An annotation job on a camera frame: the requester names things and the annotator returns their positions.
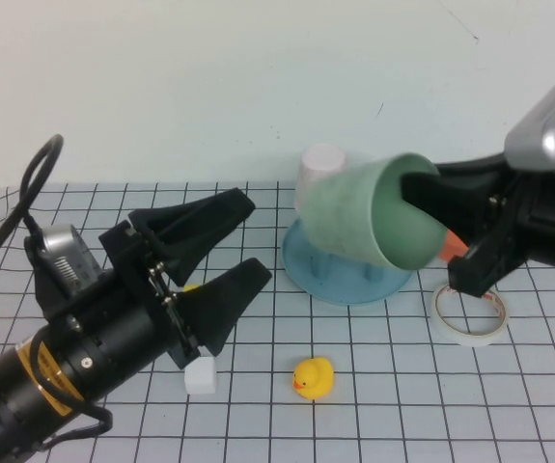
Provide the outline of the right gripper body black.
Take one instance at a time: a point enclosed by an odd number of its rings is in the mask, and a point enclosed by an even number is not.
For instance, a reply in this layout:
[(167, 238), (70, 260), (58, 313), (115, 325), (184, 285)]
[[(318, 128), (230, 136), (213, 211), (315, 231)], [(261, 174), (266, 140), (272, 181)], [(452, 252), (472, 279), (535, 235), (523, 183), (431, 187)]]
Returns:
[(481, 296), (528, 260), (555, 266), (555, 174), (518, 175), (498, 220), (449, 263), (452, 288)]

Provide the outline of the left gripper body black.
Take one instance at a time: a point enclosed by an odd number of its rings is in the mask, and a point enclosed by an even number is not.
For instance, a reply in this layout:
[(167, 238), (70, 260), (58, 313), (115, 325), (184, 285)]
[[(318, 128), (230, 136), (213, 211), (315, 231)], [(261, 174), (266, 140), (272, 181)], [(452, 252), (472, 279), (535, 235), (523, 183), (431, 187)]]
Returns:
[(169, 287), (185, 284), (205, 257), (203, 233), (182, 219), (158, 228), (132, 220), (99, 240), (112, 268), (73, 299), (84, 331), (63, 350), (88, 400), (107, 395), (164, 353), (184, 368), (204, 342), (190, 305)]

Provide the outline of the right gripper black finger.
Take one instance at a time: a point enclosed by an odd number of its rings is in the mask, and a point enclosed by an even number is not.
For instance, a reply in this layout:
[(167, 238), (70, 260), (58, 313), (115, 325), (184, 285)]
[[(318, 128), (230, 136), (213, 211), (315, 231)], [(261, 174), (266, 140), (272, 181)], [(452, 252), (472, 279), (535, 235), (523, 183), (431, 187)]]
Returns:
[(476, 175), (404, 174), (402, 198), (426, 212), (465, 244), (489, 232), (498, 220), (506, 179), (498, 173)]
[(434, 184), (438, 193), (494, 193), (516, 176), (503, 153), (474, 160), (436, 165), (440, 178)]

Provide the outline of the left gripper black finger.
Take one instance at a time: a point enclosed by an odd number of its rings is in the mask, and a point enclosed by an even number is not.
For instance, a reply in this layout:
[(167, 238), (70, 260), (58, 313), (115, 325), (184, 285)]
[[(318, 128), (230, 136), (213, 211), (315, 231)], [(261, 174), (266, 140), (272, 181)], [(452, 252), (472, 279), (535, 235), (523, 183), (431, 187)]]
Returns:
[(247, 259), (204, 285), (180, 292), (175, 307), (190, 334), (216, 357), (271, 277), (258, 259)]
[(188, 204), (136, 209), (129, 220), (171, 280), (183, 285), (200, 261), (255, 208), (242, 190), (229, 189)]

